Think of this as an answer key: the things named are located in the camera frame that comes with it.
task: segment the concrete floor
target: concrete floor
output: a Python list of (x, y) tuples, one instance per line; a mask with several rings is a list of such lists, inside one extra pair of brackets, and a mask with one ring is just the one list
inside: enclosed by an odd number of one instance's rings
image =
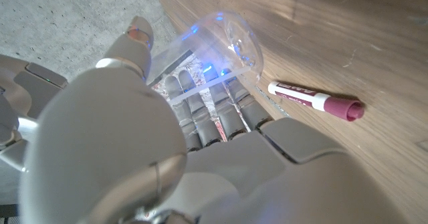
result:
[[(154, 30), (156, 55), (175, 30), (158, 0), (1, 0), (0, 53), (69, 81), (93, 68), (135, 15)], [(0, 205), (17, 203), (19, 173), (0, 162)]]

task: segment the marker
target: marker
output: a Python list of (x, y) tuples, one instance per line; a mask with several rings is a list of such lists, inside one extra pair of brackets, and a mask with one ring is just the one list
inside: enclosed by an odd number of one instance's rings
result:
[(354, 121), (364, 114), (364, 108), (358, 100), (335, 98), (328, 94), (278, 82), (270, 83), (267, 89), (271, 94), (328, 112), (347, 121)]

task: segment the blue led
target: blue led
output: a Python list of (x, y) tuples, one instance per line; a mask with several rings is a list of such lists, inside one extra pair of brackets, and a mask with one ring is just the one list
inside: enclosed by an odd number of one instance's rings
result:
[(208, 68), (204, 69), (203, 72), (205, 73), (205, 72), (207, 72), (210, 69), (211, 69), (211, 66), (209, 66)]

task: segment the wooden table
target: wooden table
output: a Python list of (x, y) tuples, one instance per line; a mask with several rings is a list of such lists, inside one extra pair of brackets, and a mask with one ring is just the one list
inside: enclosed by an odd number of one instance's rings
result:
[[(257, 86), (292, 118), (342, 143), (411, 223), (428, 221), (428, 0), (160, 0), (183, 32), (202, 16), (238, 12), (264, 55)], [(283, 80), (356, 96), (346, 122), (268, 94)], [(284, 115), (255, 88), (274, 118)]]

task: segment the blue light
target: blue light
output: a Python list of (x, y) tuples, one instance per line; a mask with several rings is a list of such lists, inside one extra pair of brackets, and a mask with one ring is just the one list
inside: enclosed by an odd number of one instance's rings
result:
[(207, 72), (210, 69), (211, 69), (211, 66), (209, 66), (208, 68), (204, 69), (203, 72), (205, 73), (205, 72)]
[(240, 54), (240, 52), (239, 52), (239, 47), (238, 47), (238, 46), (234, 45), (234, 46), (233, 46), (233, 49), (235, 50), (235, 53), (236, 53), (238, 56), (241, 56), (241, 54)]
[(186, 36), (184, 36), (181, 40), (185, 40), (187, 39), (192, 33), (187, 34)]

